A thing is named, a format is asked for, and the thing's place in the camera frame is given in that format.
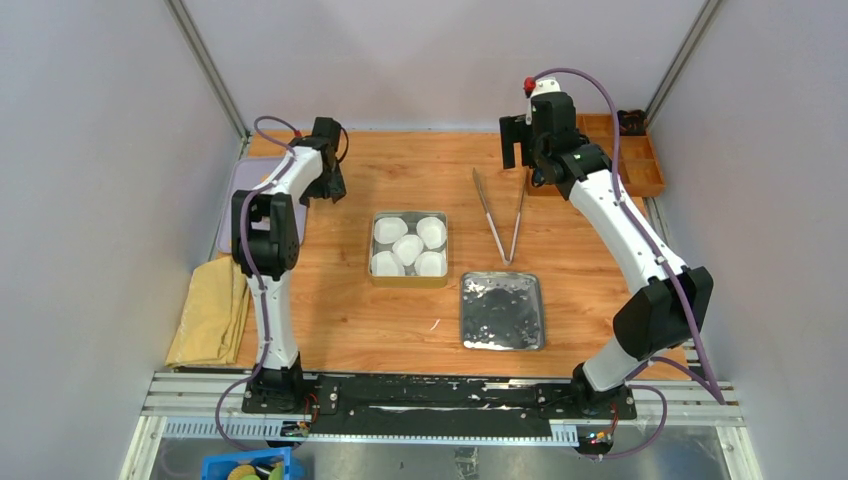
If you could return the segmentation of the lavender plastic tray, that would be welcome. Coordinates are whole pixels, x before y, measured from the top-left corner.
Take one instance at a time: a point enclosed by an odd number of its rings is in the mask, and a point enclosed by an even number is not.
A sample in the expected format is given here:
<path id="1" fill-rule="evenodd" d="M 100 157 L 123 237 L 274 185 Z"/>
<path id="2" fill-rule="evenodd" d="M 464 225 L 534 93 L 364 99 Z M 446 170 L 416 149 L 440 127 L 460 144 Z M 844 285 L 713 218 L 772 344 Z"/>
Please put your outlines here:
<path id="1" fill-rule="evenodd" d="M 299 198 L 305 192 L 306 187 L 315 180 L 321 172 L 320 155 L 307 149 L 299 150 L 300 162 L 295 162 L 280 180 L 283 193 L 292 195 L 296 218 L 298 242 L 300 245 L 305 240 L 305 226 L 308 207 L 300 203 Z M 233 195 L 237 191 L 251 191 L 256 187 L 266 185 L 270 179 L 274 179 L 282 171 L 289 159 L 289 155 L 282 157 L 256 157 L 239 160 L 233 167 L 228 190 L 225 195 L 225 209 L 221 217 L 217 237 L 216 249 L 219 253 L 227 255 L 231 253 L 233 236 L 233 218 L 239 219 L 239 208 L 233 209 Z M 257 195 L 251 202 L 250 218 L 251 227 L 259 230 L 269 230 L 271 222 L 268 209 L 263 203 L 268 203 L 271 196 L 278 192 L 276 189 Z"/>

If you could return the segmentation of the gold square cookie tin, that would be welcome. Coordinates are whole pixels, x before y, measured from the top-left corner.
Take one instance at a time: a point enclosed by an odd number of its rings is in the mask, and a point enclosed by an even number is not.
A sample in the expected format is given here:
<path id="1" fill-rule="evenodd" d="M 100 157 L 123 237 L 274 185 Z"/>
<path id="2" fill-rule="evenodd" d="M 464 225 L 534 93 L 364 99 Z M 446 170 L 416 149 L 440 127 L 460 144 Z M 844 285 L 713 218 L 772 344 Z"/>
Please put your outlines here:
<path id="1" fill-rule="evenodd" d="M 449 277 L 449 222 L 441 211 L 374 214 L 367 273 L 384 288 L 435 289 Z"/>

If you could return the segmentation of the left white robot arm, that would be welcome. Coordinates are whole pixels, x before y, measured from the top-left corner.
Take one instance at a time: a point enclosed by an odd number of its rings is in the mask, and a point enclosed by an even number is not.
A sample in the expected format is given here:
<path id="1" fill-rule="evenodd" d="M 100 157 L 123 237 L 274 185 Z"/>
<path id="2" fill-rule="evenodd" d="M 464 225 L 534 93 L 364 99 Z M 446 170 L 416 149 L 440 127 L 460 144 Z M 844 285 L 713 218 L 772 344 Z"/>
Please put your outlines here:
<path id="1" fill-rule="evenodd" d="M 290 300 L 306 213 L 313 199 L 345 196 L 340 165 L 347 142 L 339 121 L 318 117 L 308 134 L 296 131 L 282 143 L 283 155 L 267 179 L 231 199 L 231 257 L 246 277 L 260 341 L 247 383 L 268 390 L 268 400 L 283 413 L 298 411 L 306 400 Z"/>

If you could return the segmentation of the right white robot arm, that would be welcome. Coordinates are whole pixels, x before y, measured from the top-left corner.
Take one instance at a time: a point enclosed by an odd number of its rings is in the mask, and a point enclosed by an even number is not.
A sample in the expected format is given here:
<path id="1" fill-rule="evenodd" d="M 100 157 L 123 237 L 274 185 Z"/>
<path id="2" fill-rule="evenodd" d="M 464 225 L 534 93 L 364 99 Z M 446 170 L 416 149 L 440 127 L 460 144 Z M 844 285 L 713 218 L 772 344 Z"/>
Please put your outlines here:
<path id="1" fill-rule="evenodd" d="M 535 181 L 554 186 L 594 227 L 616 260 L 631 298 L 613 319 L 613 336 L 574 371 L 571 403 L 596 417 L 656 353 L 701 332 L 714 281 L 692 268 L 651 228 L 623 188 L 613 162 L 577 126 L 572 98 L 543 85 L 528 93 L 523 115 L 500 118 L 503 166 L 529 167 Z"/>

